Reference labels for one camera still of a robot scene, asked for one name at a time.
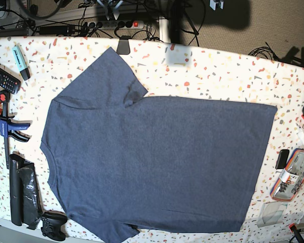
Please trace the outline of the striped transparent pencil case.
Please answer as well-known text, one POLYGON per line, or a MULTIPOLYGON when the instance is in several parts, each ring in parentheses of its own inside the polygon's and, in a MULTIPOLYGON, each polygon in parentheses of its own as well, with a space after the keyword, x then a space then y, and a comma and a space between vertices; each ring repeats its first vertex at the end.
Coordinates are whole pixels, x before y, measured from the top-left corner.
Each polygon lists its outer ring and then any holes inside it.
POLYGON ((271 189, 276 201, 292 201, 304 184, 304 149, 295 149, 271 189))

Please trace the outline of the white power strip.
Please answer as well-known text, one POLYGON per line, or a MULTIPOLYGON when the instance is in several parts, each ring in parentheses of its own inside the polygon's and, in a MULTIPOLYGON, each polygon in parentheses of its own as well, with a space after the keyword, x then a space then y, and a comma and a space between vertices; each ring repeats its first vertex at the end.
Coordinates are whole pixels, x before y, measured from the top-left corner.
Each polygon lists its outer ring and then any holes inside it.
POLYGON ((144 28, 144 22, 139 20, 128 21, 91 21, 88 23, 89 27, 96 27, 99 29, 115 29, 118 26, 124 29, 142 30, 144 28))

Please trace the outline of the black power adapter brick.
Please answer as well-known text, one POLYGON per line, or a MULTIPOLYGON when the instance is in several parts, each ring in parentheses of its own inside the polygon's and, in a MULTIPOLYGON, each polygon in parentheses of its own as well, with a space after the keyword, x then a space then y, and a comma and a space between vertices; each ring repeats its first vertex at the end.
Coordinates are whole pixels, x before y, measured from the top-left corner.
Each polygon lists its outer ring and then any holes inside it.
POLYGON ((72 35, 75 34, 74 25, 42 26, 39 28, 40 35, 72 35))

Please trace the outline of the blue black bar clamp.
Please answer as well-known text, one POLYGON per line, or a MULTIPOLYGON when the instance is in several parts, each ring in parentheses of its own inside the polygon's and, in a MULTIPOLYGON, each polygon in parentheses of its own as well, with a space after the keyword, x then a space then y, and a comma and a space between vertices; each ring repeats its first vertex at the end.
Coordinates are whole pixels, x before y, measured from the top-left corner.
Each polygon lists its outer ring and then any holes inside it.
POLYGON ((19 133, 19 131, 27 130, 30 127, 30 123, 14 123, 12 119, 14 115, 9 116, 9 102, 10 102, 10 93, 6 90, 0 91, 0 135, 4 138, 4 150, 6 157, 6 166, 9 169, 9 155, 10 155, 10 146, 9 138, 19 142, 28 142, 29 137, 24 134, 19 133))

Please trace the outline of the black garbage bag roll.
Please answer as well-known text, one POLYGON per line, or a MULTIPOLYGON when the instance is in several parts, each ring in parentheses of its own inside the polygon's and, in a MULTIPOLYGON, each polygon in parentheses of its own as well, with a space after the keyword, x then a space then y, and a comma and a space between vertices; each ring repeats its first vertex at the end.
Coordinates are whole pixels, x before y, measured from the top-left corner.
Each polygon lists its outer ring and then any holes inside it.
POLYGON ((9 155, 11 221, 17 226, 26 224, 35 230, 43 210, 34 163, 17 154, 9 155))

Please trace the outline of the black game controller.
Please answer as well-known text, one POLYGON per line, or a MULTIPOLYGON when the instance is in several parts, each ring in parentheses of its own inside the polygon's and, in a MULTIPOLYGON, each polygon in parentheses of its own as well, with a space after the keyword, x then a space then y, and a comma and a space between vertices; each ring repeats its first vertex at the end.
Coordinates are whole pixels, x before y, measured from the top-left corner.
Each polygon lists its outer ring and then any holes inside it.
POLYGON ((43 222, 41 232, 44 237, 48 237, 55 241, 65 240, 66 235, 61 231, 62 225, 67 222, 67 217, 65 215, 45 212, 43 213, 41 220, 43 222))

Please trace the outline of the clear plastic packaging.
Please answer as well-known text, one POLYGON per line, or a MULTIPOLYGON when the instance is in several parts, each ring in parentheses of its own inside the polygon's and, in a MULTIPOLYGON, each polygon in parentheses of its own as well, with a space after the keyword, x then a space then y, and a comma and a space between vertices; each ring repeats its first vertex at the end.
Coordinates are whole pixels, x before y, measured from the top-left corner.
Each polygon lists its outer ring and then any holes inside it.
POLYGON ((262 228, 283 222, 288 203, 275 201, 263 204, 257 220, 257 227, 262 228))

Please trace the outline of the small black box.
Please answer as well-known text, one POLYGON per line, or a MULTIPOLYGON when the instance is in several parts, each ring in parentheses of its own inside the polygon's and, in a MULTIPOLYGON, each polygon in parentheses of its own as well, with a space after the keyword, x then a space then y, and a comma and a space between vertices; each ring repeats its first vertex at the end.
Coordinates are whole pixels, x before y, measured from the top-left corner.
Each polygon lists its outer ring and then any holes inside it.
POLYGON ((275 169, 276 170, 284 169, 286 167, 288 157, 289 157, 289 150, 288 149, 282 149, 279 152, 278 159, 276 161, 275 169))

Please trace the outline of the black TV remote control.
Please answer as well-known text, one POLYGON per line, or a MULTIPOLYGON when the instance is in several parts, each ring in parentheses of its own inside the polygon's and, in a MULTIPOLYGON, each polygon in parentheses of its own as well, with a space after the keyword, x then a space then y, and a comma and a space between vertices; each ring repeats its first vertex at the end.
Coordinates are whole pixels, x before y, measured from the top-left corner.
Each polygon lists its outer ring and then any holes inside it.
POLYGON ((0 86, 15 95, 21 87, 21 81, 0 68, 0 86))

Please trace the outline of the light blue highlighter pen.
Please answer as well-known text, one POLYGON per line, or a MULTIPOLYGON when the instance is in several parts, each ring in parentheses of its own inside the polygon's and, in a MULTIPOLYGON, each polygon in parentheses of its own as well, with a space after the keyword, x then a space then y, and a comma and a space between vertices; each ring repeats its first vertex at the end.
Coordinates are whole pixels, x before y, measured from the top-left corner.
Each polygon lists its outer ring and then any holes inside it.
POLYGON ((22 52, 20 51, 20 48, 18 46, 14 46, 12 48, 13 56, 15 58, 16 65, 18 67, 18 70, 24 80, 30 79, 30 72, 27 67, 27 64, 23 58, 22 52))

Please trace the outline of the blue T-shirt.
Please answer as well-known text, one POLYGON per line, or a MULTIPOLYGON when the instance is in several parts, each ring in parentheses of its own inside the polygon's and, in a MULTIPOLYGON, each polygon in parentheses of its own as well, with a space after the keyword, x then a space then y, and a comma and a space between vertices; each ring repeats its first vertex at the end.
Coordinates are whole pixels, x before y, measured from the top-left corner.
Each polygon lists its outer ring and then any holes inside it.
POLYGON ((276 107, 148 97, 107 49, 50 104, 41 150, 68 218, 104 242, 140 229, 238 232, 276 107))

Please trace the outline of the red black clamp bottom right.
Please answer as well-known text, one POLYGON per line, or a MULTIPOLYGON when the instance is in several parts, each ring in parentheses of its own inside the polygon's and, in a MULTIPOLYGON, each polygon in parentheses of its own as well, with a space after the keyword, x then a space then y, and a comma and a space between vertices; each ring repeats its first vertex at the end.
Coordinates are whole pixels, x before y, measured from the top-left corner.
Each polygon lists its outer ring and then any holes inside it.
POLYGON ((294 239, 298 243, 304 243, 304 239, 303 239, 303 237, 301 236, 301 233, 300 233, 301 231, 298 230, 298 228, 296 227, 296 225, 294 223, 289 225, 289 229, 293 233, 293 237, 289 240, 289 243, 292 243, 292 241, 294 239))

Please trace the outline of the black table clamp bracket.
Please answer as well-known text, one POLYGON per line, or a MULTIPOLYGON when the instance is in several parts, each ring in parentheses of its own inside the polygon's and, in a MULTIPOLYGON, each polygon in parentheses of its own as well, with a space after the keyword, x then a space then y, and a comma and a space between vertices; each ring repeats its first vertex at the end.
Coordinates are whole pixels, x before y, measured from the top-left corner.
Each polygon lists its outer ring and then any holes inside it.
POLYGON ((130 45, 129 40, 131 36, 123 35, 119 39, 119 43, 117 46, 117 54, 119 55, 129 55, 130 54, 130 45))

